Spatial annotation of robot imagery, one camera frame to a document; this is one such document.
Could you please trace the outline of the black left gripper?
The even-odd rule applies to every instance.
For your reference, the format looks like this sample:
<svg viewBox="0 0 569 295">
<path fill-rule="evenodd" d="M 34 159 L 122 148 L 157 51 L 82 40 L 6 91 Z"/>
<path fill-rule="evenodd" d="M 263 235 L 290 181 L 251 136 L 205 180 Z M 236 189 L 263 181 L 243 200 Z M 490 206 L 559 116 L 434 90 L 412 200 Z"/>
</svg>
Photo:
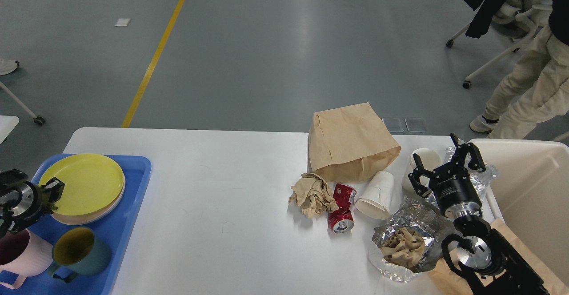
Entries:
<svg viewBox="0 0 569 295">
<path fill-rule="evenodd" d="M 41 211 L 53 214 L 58 210 L 56 202 L 61 199 L 65 184 L 56 177 L 41 186 L 24 182 L 12 187 L 1 188 L 1 228 L 0 236 L 7 233 L 18 234 L 37 223 Z"/>
</svg>

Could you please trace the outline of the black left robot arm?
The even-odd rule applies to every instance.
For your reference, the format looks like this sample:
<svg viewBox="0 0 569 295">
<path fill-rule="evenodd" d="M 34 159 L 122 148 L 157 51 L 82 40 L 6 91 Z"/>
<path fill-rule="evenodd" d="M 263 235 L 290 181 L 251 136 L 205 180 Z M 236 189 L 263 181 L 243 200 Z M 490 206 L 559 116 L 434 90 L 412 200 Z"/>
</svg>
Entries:
<svg viewBox="0 0 569 295">
<path fill-rule="evenodd" d="M 0 236 L 8 232 L 18 234 L 37 223 L 45 214 L 52 214 L 58 207 L 65 184 L 56 177 L 46 184 L 28 181 L 28 175 L 20 170 L 2 171 L 0 174 Z"/>
</svg>

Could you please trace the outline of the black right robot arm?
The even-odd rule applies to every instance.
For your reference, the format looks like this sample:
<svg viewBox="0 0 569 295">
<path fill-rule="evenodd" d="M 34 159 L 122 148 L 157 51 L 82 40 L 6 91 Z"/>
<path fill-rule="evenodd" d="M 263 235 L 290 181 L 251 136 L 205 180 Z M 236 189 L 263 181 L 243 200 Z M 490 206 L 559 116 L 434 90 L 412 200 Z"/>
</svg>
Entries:
<svg viewBox="0 0 569 295">
<path fill-rule="evenodd" d="M 427 170 L 415 153 L 415 168 L 408 175 L 416 194 L 433 195 L 441 214 L 453 220 L 457 234 L 441 243 L 447 266 L 467 281 L 474 295 L 547 295 L 543 279 L 482 218 L 482 202 L 470 178 L 486 170 L 478 147 L 454 133 L 450 137 L 455 151 L 449 162 Z"/>
</svg>

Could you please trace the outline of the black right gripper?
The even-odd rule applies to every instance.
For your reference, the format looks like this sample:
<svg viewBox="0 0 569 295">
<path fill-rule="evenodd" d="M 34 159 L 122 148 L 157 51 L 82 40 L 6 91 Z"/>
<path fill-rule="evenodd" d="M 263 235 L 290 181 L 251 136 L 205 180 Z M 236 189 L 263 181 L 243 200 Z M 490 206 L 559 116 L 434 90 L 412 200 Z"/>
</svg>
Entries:
<svg viewBox="0 0 569 295">
<path fill-rule="evenodd" d="M 449 219 L 457 219 L 481 210 L 482 202 L 469 174 L 484 173 L 486 166 L 475 144 L 464 142 L 455 133 L 449 135 L 455 145 L 450 166 L 445 164 L 434 170 L 426 170 L 420 155 L 413 153 L 415 168 L 408 177 L 418 196 L 427 198 L 432 192 L 441 214 Z M 428 178 L 429 185 L 421 184 L 421 178 Z"/>
</svg>

